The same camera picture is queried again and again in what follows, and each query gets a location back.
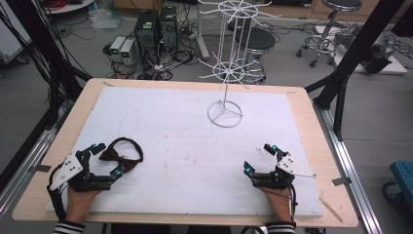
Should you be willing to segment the aluminium rail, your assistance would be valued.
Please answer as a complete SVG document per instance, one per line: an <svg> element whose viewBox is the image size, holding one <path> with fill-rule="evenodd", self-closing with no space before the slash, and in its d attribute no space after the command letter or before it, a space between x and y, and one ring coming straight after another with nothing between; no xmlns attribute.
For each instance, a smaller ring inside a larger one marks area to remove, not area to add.
<svg viewBox="0 0 413 234"><path fill-rule="evenodd" d="M339 137L333 131L334 121L331 112L315 105L314 110L319 118L326 140L330 145L341 179L344 181L344 185L356 208L357 218L363 224L367 234L383 234L382 228L364 191L346 144L344 141L340 141Z"/></svg>
<svg viewBox="0 0 413 234"><path fill-rule="evenodd" d="M36 173L29 172L30 167L42 165L67 115L68 112L61 108L56 119L51 121L52 110L48 109L0 174L0 219Z"/></svg>

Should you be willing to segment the blue wheeled cart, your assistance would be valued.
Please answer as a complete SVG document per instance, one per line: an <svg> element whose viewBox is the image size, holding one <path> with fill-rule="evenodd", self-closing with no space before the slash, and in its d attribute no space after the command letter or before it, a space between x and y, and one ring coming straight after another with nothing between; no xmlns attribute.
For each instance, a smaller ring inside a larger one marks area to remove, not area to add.
<svg viewBox="0 0 413 234"><path fill-rule="evenodd" d="M390 165L390 170L394 181L383 186L385 199L394 204L404 199L413 212L413 161L396 161Z"/></svg>

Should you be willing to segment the dark red bow tie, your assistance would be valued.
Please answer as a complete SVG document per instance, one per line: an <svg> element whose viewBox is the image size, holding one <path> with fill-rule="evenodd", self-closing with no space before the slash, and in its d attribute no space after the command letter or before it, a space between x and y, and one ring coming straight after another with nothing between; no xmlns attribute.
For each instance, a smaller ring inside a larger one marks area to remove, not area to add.
<svg viewBox="0 0 413 234"><path fill-rule="evenodd" d="M127 159L126 157L121 157L118 152L115 150L115 145L120 141L127 141L131 143L134 149L137 151L139 158L136 160ZM143 162L143 151L139 144L135 142L133 139L127 137L118 137L114 141L112 141L109 146L101 153L99 156L100 160L103 161L116 161L119 166L124 167L124 172L127 173L132 170L138 163Z"/></svg>

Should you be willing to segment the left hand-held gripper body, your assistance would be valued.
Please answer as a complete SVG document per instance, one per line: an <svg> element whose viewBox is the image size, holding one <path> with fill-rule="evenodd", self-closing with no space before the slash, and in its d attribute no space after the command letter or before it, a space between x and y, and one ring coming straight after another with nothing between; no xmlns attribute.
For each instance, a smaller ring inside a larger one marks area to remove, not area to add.
<svg viewBox="0 0 413 234"><path fill-rule="evenodd" d="M50 190L57 190L65 183L77 192L109 190L113 184L110 175L94 175L90 172L89 160L97 150L89 148L70 154L65 161L59 165L58 173L52 176Z"/></svg>

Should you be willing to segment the black padded round stool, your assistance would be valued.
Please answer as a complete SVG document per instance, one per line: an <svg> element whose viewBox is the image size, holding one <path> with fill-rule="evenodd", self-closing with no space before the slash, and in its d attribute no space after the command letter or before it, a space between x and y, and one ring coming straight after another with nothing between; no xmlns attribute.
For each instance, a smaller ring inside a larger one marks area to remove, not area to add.
<svg viewBox="0 0 413 234"><path fill-rule="evenodd" d="M274 36L263 28L239 26L236 29L235 63L243 69L245 83L259 83L266 80L266 71L259 59L271 52L275 44Z"/></svg>

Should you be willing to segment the person's left hand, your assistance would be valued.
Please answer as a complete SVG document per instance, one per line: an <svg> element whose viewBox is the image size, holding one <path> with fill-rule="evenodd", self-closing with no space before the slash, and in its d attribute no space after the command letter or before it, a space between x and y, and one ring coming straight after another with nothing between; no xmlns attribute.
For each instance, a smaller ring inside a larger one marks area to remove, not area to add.
<svg viewBox="0 0 413 234"><path fill-rule="evenodd" d="M67 190L68 205L65 219L75 223L83 223L89 215L94 198L99 191L77 192L69 187Z"/></svg>

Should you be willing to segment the black metal frame post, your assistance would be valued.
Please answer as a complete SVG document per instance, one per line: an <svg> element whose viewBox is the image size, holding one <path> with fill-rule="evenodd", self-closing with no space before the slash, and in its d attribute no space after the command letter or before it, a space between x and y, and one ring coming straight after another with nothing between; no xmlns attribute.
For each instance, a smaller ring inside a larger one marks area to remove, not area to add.
<svg viewBox="0 0 413 234"><path fill-rule="evenodd" d="M360 33L343 56L338 66L325 78L305 88L307 93L322 88L321 93L314 99L314 104L321 109L328 109L336 98L333 122L333 133L342 141L342 120L347 90L347 83L358 64L383 32L406 0L379 0L376 7L366 20Z"/></svg>
<svg viewBox="0 0 413 234"><path fill-rule="evenodd" d="M83 68L74 66L68 58L61 38L57 41L63 48L64 54L57 46L52 35L55 26L49 26L41 10L32 0L5 0L25 32L31 39L31 45L18 33L0 4L0 20L16 37L26 53L34 61L41 77L49 85L47 127L51 128L59 119L59 112L69 113L75 101L83 91L78 79L89 81L92 76Z"/></svg>

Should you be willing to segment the thin wooden stick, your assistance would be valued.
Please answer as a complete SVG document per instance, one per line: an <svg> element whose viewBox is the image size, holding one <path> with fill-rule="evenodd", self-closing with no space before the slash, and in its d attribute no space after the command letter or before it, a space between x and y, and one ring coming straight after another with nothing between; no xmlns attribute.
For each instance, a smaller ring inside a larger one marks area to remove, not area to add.
<svg viewBox="0 0 413 234"><path fill-rule="evenodd" d="M338 213L326 202L324 201L321 197L319 197L320 202L325 206L327 210L331 212L331 214L340 222L343 223L343 218L338 215Z"/></svg>

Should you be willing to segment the chrome wheeled stool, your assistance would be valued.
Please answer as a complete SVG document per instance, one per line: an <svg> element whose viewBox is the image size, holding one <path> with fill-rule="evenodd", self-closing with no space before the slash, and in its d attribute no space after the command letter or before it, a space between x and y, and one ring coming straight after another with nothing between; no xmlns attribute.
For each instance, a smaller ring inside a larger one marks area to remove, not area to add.
<svg viewBox="0 0 413 234"><path fill-rule="evenodd" d="M304 43L296 52L296 56L300 58L304 50L312 50L316 53L316 57L310 62L311 67L318 64L321 55L327 55L329 65L335 61L336 44L328 37L332 24L339 12L356 12L361 8L360 0L320 0L321 3L332 10L328 16L328 23L322 33L312 34L305 38Z"/></svg>

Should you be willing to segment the white power supply unit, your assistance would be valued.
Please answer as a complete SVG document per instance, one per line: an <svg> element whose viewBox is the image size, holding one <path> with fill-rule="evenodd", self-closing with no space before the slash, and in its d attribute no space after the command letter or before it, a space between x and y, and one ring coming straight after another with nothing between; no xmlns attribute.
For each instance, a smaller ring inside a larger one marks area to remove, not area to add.
<svg viewBox="0 0 413 234"><path fill-rule="evenodd" d="M134 41L127 39L121 49L121 57L124 65L133 65L136 59Z"/></svg>
<svg viewBox="0 0 413 234"><path fill-rule="evenodd" d="M116 62L121 62L122 61L122 56L121 56L121 49L123 47L123 44L126 40L125 36L118 36L112 45L110 46L110 55L111 59Z"/></svg>

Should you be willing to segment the person's right hand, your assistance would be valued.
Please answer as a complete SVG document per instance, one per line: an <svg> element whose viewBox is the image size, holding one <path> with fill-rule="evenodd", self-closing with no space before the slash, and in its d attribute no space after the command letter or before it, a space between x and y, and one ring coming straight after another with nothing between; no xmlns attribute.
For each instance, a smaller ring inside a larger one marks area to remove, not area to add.
<svg viewBox="0 0 413 234"><path fill-rule="evenodd" d="M275 215L276 221L291 222L290 191L286 189L261 188Z"/></svg>

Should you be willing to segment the black computer tower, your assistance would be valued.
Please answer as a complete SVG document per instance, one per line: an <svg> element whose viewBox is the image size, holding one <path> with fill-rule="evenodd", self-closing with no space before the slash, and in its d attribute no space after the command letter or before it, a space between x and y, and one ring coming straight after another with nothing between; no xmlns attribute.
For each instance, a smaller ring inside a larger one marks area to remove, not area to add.
<svg viewBox="0 0 413 234"><path fill-rule="evenodd" d="M177 49L176 7L164 6L160 12L161 41L168 51Z"/></svg>
<svg viewBox="0 0 413 234"><path fill-rule="evenodd" d="M159 12L157 10L142 10L138 15L134 33L141 57L149 59L153 64L158 64L157 48L160 42Z"/></svg>

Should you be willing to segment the white table leg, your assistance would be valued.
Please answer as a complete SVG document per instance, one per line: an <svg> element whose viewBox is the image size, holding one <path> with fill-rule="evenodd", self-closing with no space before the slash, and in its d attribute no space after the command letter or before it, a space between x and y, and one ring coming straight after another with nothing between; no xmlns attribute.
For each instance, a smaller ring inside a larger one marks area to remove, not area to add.
<svg viewBox="0 0 413 234"><path fill-rule="evenodd" d="M197 31L195 33L197 44L203 60L210 58L207 45L203 37L203 14L202 14L203 0L197 0Z"/></svg>

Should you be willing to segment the black device on white board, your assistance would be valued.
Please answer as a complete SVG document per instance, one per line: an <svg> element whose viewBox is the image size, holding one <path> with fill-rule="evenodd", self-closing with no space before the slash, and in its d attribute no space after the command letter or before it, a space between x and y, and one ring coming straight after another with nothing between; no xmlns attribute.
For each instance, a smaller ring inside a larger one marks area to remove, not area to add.
<svg viewBox="0 0 413 234"><path fill-rule="evenodd" d="M338 64L355 41L362 26L353 24L347 29L335 31L333 42L337 47L335 63ZM362 57L355 72L366 74L403 75L407 70L395 59L395 40L381 33Z"/></svg>

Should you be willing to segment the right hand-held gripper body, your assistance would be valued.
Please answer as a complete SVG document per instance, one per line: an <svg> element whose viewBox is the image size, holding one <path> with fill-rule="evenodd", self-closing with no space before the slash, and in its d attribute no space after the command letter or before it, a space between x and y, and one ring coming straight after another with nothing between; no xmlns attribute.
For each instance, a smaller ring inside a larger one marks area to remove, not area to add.
<svg viewBox="0 0 413 234"><path fill-rule="evenodd" d="M253 173L251 183L254 187L264 187L270 189L286 189L295 179L295 176L286 172L278 166L269 173Z"/></svg>

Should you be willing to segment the white foam mat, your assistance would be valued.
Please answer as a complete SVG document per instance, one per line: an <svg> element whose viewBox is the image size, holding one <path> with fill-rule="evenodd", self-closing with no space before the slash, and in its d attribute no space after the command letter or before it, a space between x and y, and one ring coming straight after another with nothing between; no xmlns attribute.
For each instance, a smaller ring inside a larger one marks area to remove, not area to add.
<svg viewBox="0 0 413 234"><path fill-rule="evenodd" d="M223 113L227 96L242 112ZM249 163L268 173L277 163L264 146L285 152L284 167L305 165L293 118L293 94L254 86L224 93L155 88L104 88L73 148L113 144L142 162L102 192L93 209L104 213L267 215L263 193L244 174Z"/></svg>

